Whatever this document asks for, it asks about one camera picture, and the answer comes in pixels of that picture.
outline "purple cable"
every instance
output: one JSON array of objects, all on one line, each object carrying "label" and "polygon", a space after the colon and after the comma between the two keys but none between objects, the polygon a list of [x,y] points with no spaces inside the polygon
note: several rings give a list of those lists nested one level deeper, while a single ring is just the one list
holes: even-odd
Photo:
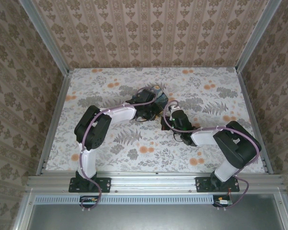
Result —
[{"label": "purple cable", "polygon": [[[223,129],[225,129],[225,130],[228,130],[228,131],[231,131],[231,132],[233,132],[233,133],[236,133],[236,134],[240,135],[241,137],[247,139],[247,140],[248,140],[250,143],[252,143],[252,145],[254,146],[255,151],[256,151],[256,156],[255,156],[251,161],[249,161],[245,166],[250,165],[251,163],[255,162],[255,161],[259,158],[259,156],[260,156],[260,150],[259,150],[258,146],[256,145],[256,143],[255,143],[250,137],[248,137],[248,136],[245,135],[244,133],[241,133],[240,131],[237,131],[237,130],[235,130],[235,129],[227,128],[227,127],[211,127],[211,128],[201,128],[201,129],[197,129],[197,130],[186,130],[186,131],[184,131],[184,130],[179,130],[179,129],[173,128],[173,127],[167,122],[167,120],[166,120],[166,110],[168,109],[169,105],[170,105],[171,103],[173,103],[173,102],[176,102],[176,106],[179,105],[179,102],[178,102],[177,100],[172,100],[172,101],[170,101],[170,102],[168,102],[168,103],[166,104],[166,106],[165,106],[165,108],[164,108],[164,112],[163,112],[164,121],[165,121],[165,123],[168,125],[168,127],[170,127],[170,129],[172,129],[172,130],[174,130],[174,131],[176,131],[176,132],[180,132],[180,133],[197,133],[197,132],[201,132],[201,131],[214,131],[214,130],[223,130]],[[239,198],[234,204],[232,204],[231,206],[228,206],[227,208],[230,208],[230,207],[235,206],[235,205],[245,196],[245,194],[246,194],[247,191],[248,191],[249,183],[248,183],[246,180],[244,180],[244,179],[239,178],[239,177],[236,176],[242,169],[239,169],[239,170],[235,173],[235,176],[234,176],[234,177],[235,177],[236,179],[240,180],[240,181],[245,182],[245,183],[247,184],[247,187],[246,187],[245,191],[243,192],[243,194],[240,196],[240,198]]]},{"label": "purple cable", "polygon": [[237,203],[239,203],[239,202],[243,199],[243,197],[246,195],[246,193],[247,193],[247,191],[248,191],[248,189],[249,189],[249,183],[248,183],[246,180],[244,180],[244,179],[242,179],[242,178],[240,178],[240,177],[237,177],[237,176],[234,176],[234,177],[235,177],[236,179],[238,179],[239,181],[245,182],[245,183],[246,183],[246,188],[245,188],[244,192],[242,193],[242,195],[239,197],[239,199],[238,199],[234,204],[226,207],[226,209],[232,208],[232,207],[234,207]]},{"label": "purple cable", "polygon": [[[137,91],[137,94],[139,93],[139,91],[144,90],[144,89],[151,89],[151,88],[148,88],[148,87],[140,88],[140,89]],[[96,205],[98,204],[98,202],[99,202],[100,199],[101,199],[101,193],[102,193],[100,186],[99,186],[95,181],[91,180],[91,179],[85,174],[85,172],[84,172],[84,170],[83,170],[83,167],[82,167],[82,154],[83,154],[83,151],[85,150],[85,140],[86,140],[87,135],[88,135],[88,133],[89,133],[89,130],[91,129],[91,127],[92,127],[92,125],[94,124],[94,122],[97,120],[97,118],[98,118],[100,115],[102,115],[102,114],[105,113],[105,112],[110,112],[110,111],[113,110],[113,109],[118,109],[118,108],[122,108],[122,107],[133,108],[133,107],[139,106],[139,105],[147,105],[147,104],[153,103],[156,99],[157,99],[157,93],[155,92],[155,96],[154,96],[153,100],[151,100],[150,102],[138,103],[138,104],[125,104],[125,105],[121,104],[121,105],[118,105],[118,106],[115,106],[115,107],[112,107],[112,108],[109,108],[109,109],[104,109],[104,110],[100,111],[100,112],[99,112],[98,114],[96,114],[96,116],[92,119],[92,121],[90,122],[90,124],[89,124],[89,126],[88,126],[88,128],[87,128],[87,130],[86,130],[86,132],[85,132],[85,135],[83,136],[82,142],[81,142],[82,151],[81,151],[81,153],[80,153],[80,155],[79,155],[79,165],[80,165],[80,170],[81,170],[83,176],[84,176],[88,181],[90,181],[90,182],[92,182],[93,184],[95,184],[96,187],[98,188],[99,196],[98,196],[98,199],[97,199],[96,203],[95,203],[92,207],[90,207],[90,208],[85,208],[85,207],[83,207],[83,201],[85,200],[85,199],[83,199],[82,202],[81,202],[81,204],[80,204],[80,206],[81,206],[82,208],[84,208],[84,209],[86,209],[86,210],[95,208]]]}]

